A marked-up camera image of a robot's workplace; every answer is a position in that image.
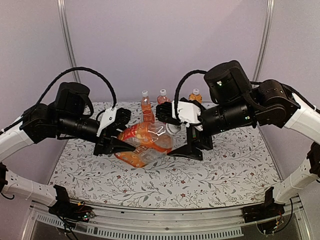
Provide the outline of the black-label orange drink bottle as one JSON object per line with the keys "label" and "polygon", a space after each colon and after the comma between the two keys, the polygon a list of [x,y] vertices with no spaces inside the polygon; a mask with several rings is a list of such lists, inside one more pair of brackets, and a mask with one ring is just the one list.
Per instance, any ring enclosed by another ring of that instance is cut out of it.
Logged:
{"label": "black-label orange drink bottle", "polygon": [[202,103],[203,98],[202,95],[200,94],[200,90],[195,88],[193,89],[192,93],[188,97],[189,101],[197,101],[198,103]]}

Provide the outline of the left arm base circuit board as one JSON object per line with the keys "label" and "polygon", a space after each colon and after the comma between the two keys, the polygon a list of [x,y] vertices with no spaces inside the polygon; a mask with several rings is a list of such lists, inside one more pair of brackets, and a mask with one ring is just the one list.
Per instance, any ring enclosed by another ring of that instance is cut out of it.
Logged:
{"label": "left arm base circuit board", "polygon": [[88,223],[95,216],[93,208],[86,204],[85,201],[77,203],[69,202],[65,210],[62,212],[62,217],[72,222]]}

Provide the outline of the wide orange tea bottle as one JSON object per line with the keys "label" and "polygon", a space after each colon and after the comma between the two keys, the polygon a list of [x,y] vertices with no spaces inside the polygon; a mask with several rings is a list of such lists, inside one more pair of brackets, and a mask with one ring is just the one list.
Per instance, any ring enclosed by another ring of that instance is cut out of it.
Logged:
{"label": "wide orange tea bottle", "polygon": [[135,147],[134,151],[122,151],[114,156],[135,167],[143,168],[169,153],[174,140],[161,122],[141,122],[124,130],[117,137]]}

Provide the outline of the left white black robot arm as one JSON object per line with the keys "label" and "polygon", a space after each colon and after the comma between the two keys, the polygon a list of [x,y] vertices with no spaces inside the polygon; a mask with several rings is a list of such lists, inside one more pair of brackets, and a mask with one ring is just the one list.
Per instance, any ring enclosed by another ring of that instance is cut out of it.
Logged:
{"label": "left white black robot arm", "polygon": [[[39,104],[26,110],[19,123],[0,136],[0,159],[45,139],[81,139],[94,144],[93,154],[109,155],[133,152],[136,148],[118,139],[131,119],[131,111],[111,107],[92,119],[94,108],[89,99],[90,89],[76,82],[63,82],[56,99],[49,105]],[[92,207],[83,201],[72,203],[67,190],[59,185],[45,185],[21,177],[0,165],[0,192],[21,195],[44,204],[49,213],[74,222],[88,222],[94,217]]]}

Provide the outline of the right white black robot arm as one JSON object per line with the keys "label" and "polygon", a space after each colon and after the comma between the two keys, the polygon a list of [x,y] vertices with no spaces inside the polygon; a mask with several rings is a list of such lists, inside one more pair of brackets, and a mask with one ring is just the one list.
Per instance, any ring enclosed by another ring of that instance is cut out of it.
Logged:
{"label": "right white black robot arm", "polygon": [[[214,107],[205,109],[193,100],[179,98],[186,77],[203,75]],[[173,157],[202,160],[203,150],[213,148],[211,137],[241,127],[273,125],[312,140],[301,165],[283,181],[263,193],[263,202],[242,209],[246,223],[283,214],[285,204],[300,190],[320,179],[320,112],[298,91],[274,79],[250,81],[237,60],[210,70],[192,70],[177,85],[170,123],[184,124],[187,143],[172,150]]]}

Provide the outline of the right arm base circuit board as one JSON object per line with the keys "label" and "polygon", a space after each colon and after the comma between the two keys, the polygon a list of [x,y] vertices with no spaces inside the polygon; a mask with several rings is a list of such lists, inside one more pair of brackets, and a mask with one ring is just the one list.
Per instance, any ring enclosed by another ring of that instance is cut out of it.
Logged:
{"label": "right arm base circuit board", "polygon": [[256,228],[265,236],[273,235],[284,222],[284,216],[279,212],[273,220],[257,223]]}

